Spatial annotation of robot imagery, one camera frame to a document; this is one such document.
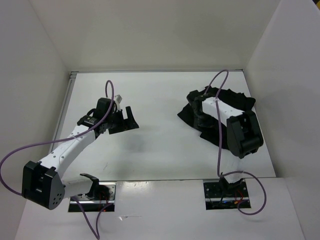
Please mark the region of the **black pleated skirt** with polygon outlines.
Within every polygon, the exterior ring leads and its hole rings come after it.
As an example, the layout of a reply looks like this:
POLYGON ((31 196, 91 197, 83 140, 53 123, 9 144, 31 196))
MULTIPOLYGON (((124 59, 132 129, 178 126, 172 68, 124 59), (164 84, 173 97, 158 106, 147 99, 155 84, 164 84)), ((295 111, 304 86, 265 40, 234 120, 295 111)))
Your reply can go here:
MULTIPOLYGON (((196 97, 203 95, 205 90, 193 90, 187 96, 186 99, 188 101, 187 105, 185 105, 182 110, 177 114, 177 116, 188 126, 200 131, 199 137, 218 146, 219 145, 219 127, 218 120, 211 116, 208 117, 207 123, 208 126, 203 124, 198 124, 198 117, 194 114, 191 103, 195 100, 196 97)), ((231 89, 222 89, 219 93, 219 99, 221 99, 226 104, 241 110, 241 111, 249 111, 252 110, 256 99, 253 97, 246 96, 241 92, 234 92, 231 89)))

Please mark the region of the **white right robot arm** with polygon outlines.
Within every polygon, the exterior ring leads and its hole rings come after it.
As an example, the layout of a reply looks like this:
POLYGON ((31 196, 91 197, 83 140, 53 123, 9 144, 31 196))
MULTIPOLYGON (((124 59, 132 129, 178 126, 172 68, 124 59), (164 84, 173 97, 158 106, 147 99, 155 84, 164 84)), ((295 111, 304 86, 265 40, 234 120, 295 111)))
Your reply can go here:
POLYGON ((230 89, 209 87, 191 91, 188 103, 178 113, 188 126, 200 132, 200 138, 243 159, 264 144, 253 107, 256 100, 230 89))

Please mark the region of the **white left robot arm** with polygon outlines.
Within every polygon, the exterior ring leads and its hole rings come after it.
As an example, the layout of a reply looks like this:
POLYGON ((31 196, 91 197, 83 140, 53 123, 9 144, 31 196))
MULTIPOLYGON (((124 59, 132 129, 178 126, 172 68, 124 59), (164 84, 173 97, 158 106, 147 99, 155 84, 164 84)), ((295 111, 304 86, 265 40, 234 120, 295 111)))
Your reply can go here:
POLYGON ((88 200, 99 195, 109 198, 108 188, 93 175, 80 173, 78 179, 71 181, 63 181, 62 177, 78 155, 100 135, 139 128, 131 107, 121 109, 120 102, 120 95, 115 100, 101 97, 96 107, 76 123, 69 140, 63 141, 38 162, 29 161, 23 168, 22 197, 49 210, 55 209, 63 199, 77 195, 88 200))

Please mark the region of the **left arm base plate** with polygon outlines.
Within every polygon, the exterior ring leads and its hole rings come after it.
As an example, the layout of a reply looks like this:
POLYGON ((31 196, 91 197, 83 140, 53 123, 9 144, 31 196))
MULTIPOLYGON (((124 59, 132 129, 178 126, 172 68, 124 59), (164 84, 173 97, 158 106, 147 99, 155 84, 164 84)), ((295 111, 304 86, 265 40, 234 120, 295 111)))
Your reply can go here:
POLYGON ((116 182, 102 181, 99 183, 99 189, 93 196, 78 194, 75 198, 81 204, 86 213, 115 211, 116 182))

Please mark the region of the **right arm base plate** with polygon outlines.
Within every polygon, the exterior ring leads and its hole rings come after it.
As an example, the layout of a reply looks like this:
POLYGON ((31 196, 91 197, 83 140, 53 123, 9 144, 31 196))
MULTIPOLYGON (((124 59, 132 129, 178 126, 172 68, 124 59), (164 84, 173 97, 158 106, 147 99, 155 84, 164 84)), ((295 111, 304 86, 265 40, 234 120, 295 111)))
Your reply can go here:
POLYGON ((250 209, 247 184, 242 178, 234 183, 222 180, 203 182, 206 210, 250 209))

